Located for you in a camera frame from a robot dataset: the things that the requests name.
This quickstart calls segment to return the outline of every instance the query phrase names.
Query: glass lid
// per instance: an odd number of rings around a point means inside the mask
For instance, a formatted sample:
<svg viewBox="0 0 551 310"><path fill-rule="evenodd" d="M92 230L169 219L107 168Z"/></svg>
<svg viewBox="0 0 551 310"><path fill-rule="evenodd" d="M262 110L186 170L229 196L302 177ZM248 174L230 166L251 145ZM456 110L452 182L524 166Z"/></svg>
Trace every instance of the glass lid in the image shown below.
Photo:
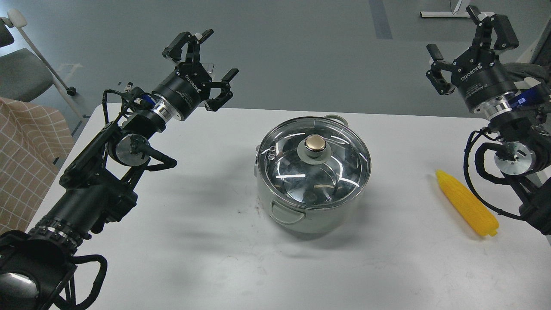
<svg viewBox="0 0 551 310"><path fill-rule="evenodd" d="M300 117L274 128L258 149L257 164L260 177L276 195L307 209L352 199L371 170L363 141L324 117Z"/></svg>

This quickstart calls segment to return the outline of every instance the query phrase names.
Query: yellow corn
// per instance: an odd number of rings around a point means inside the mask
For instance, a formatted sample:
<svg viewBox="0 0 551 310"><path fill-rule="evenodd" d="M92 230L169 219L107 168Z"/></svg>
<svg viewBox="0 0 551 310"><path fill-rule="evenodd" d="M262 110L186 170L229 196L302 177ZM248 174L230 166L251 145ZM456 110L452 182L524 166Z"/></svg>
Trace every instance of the yellow corn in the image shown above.
<svg viewBox="0 0 551 310"><path fill-rule="evenodd" d="M436 171L436 177L446 197L474 231L480 236L495 236L498 233L498 220L468 188L442 170Z"/></svg>

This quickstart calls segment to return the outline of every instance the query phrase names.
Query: white stand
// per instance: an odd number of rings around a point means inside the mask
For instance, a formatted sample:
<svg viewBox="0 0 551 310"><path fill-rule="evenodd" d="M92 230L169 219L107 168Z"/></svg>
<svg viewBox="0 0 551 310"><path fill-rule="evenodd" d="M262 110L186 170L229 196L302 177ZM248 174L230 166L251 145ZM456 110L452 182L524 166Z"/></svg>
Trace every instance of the white stand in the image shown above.
<svg viewBox="0 0 551 310"><path fill-rule="evenodd" d="M422 18L470 18L466 12L471 0L458 0L455 9L450 12L419 12ZM486 16L494 15L494 12L483 12Z"/></svg>

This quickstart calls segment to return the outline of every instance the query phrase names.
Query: robotiq logo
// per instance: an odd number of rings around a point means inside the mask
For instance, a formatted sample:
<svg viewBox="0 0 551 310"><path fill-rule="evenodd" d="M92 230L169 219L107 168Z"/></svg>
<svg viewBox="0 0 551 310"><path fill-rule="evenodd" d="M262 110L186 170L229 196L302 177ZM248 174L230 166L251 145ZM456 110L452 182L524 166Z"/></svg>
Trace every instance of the robotiq logo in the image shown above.
<svg viewBox="0 0 551 310"><path fill-rule="evenodd" d="M200 93L201 90L197 88L195 83L191 80L190 76L186 74L186 80L191 84L191 86L195 89L196 92Z"/></svg>
<svg viewBox="0 0 551 310"><path fill-rule="evenodd" d="M461 77L461 80L462 81L465 81L468 77L470 77L471 75L473 75L475 72L477 72L479 69L482 69L482 66L480 65L480 62L478 63L478 65L472 69L471 71L469 71L467 74L465 74L464 76Z"/></svg>

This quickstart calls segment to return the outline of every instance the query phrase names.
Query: white table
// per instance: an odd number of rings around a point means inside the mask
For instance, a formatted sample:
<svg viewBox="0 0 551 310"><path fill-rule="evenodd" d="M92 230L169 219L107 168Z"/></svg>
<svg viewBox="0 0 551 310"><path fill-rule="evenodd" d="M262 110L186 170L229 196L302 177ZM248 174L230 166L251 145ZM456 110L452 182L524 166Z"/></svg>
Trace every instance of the white table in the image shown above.
<svg viewBox="0 0 551 310"><path fill-rule="evenodd" d="M321 238L281 229L256 196L255 147L287 119L326 114L198 108L170 121L151 143L178 166L146 172L138 205L77 252L109 261L90 309L549 309L546 238L505 217L495 237L478 237L434 177L463 179L464 144L482 119L341 113L372 157L362 208ZM63 169L102 120L98 108ZM516 211L509 187L473 178L488 201ZM31 225L63 193L56 180ZM77 270L80 301L91 265Z"/></svg>

